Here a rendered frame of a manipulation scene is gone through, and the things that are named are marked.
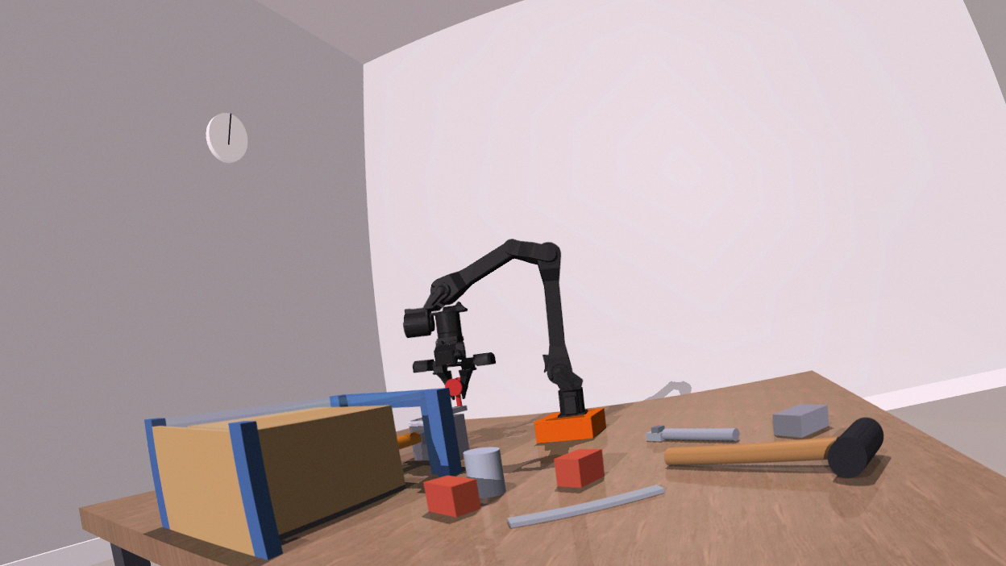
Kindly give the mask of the mallet with wooden handle and black head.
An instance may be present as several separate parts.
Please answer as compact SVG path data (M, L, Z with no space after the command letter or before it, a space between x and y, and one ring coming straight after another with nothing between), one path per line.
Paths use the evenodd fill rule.
M786 440L767 443L741 443L700 447L669 447L664 453L667 465L693 464L767 464L806 460L828 460L836 476L859 476L871 463L883 442L879 422L859 418L841 436L817 439Z

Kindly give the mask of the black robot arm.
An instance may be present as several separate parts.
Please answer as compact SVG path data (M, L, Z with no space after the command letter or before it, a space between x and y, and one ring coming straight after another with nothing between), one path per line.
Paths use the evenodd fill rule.
M561 251L552 242L535 243L508 239L503 245L494 249L481 259L455 273L447 274L431 282L430 296L423 308L405 309L403 315L403 332L406 337L423 337L431 335L434 328L439 333L461 331L459 313L468 311L457 301L470 286L480 281L496 269L512 259L525 261L538 266L541 280L544 284L545 307L547 308L548 355L542 355L549 381L559 386L560 414L557 418L579 416L586 414L584 407L583 377L573 373L571 359L565 347L563 316L561 316L561 301L559 292L559 270ZM457 304L453 304L457 301ZM440 311L437 313L431 313ZM435 324L434 324L435 315ZM457 364L458 359L466 357L465 341L451 339L451 343L442 344L437 340L434 350L435 365Z

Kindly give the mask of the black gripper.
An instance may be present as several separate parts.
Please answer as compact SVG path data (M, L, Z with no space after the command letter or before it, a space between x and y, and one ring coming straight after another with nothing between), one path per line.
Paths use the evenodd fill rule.
M457 341L465 340L462 336L462 331L439 333L437 336L438 338L435 341L441 340L442 344L451 343L451 339L457 339ZM446 384L446 381L453 379L453 372L449 368L461 365L462 369L458 369L458 371L461 377L462 398L465 399L470 377L474 369L477 369L476 365L496 364L496 360L493 352L475 353L473 357L462 357L461 360L457 364L448 365L435 365L434 360L417 360L414 361L413 371L414 373L433 371L433 374L437 375L443 381L443 384Z

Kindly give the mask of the pale grey flat bar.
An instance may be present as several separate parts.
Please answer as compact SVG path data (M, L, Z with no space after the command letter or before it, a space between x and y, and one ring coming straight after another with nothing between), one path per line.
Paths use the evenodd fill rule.
M603 498L603 500L586 502L586 504L579 504L575 506L569 506L568 508L547 510L547 512L524 514L524 516L507 518L507 522L510 528L517 528L517 526L526 526L531 524L538 524L539 522L561 520L561 518L579 516L579 514L585 514L589 512L596 512L596 510L613 508L614 506L627 504L627 502L644 500L644 498L650 496L658 496L658 494L665 493L664 489L660 488L660 486L658 485L653 485L650 488L638 489L635 490L634 492L619 494L619 496L606 497Z

